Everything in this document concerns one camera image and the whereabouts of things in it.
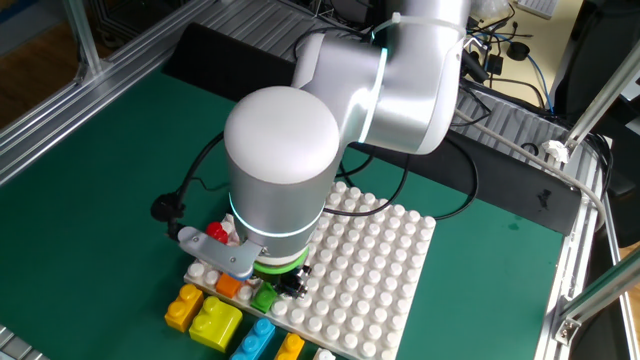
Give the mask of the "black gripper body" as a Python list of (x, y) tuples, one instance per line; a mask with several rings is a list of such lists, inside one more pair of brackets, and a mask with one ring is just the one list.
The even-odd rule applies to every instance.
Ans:
[(268, 274), (258, 270), (254, 274), (268, 282), (278, 293), (300, 293), (303, 289), (301, 269), (294, 268), (281, 274)]

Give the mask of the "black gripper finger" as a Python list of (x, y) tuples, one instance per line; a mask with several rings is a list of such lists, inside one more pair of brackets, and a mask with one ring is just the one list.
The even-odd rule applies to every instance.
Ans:
[(277, 291), (294, 299), (304, 298), (308, 292), (306, 281), (311, 272), (310, 266), (303, 265), (282, 274), (277, 283)]

